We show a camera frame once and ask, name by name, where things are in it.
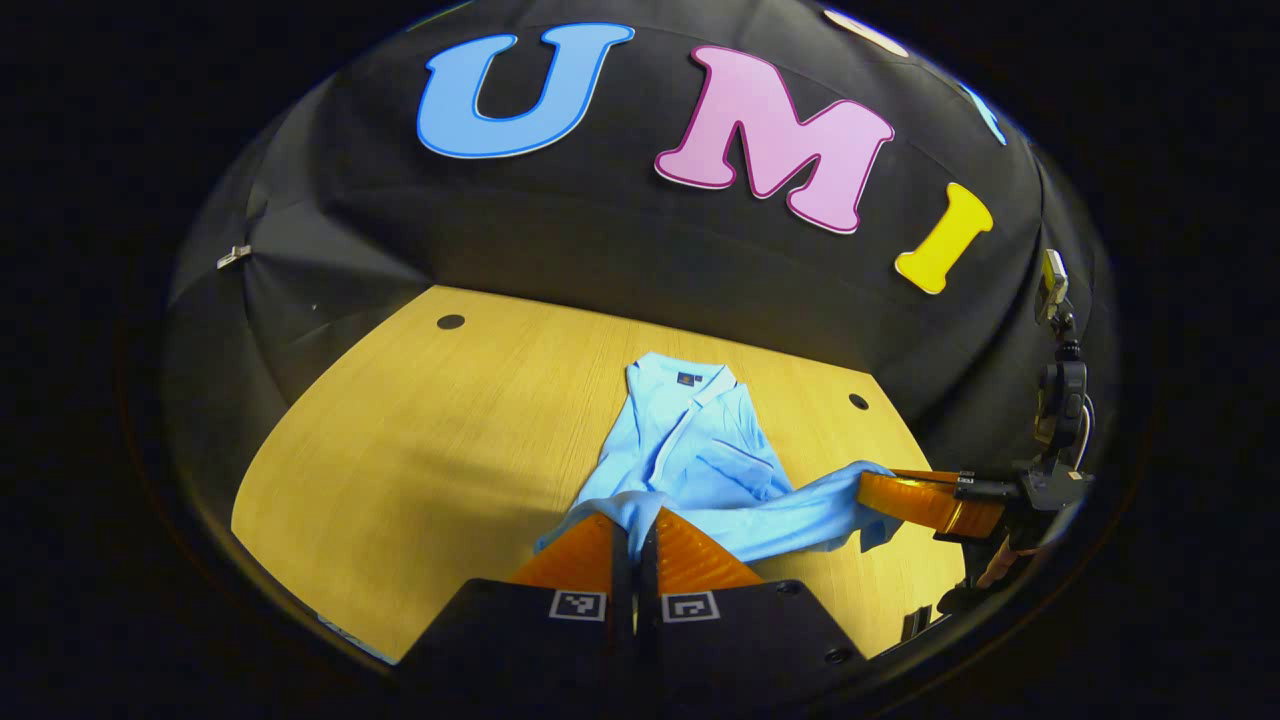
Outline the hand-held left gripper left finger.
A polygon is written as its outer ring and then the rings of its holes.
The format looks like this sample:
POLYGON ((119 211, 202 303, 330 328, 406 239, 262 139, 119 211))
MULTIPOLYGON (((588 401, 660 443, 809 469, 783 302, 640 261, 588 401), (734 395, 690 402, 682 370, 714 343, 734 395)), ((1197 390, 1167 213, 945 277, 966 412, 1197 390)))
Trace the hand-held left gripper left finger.
POLYGON ((589 693, 634 633, 625 529, 591 512, 504 582, 465 582, 399 661, 431 693, 589 693))

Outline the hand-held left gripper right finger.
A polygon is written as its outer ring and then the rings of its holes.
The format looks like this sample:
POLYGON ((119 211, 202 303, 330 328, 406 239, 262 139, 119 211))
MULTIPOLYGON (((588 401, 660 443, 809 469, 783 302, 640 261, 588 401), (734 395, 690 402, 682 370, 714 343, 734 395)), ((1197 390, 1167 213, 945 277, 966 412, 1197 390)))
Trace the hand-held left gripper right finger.
POLYGON ((669 509, 637 580, 640 664, 663 697, 806 697, 868 665, 805 583, 763 579, 669 509))

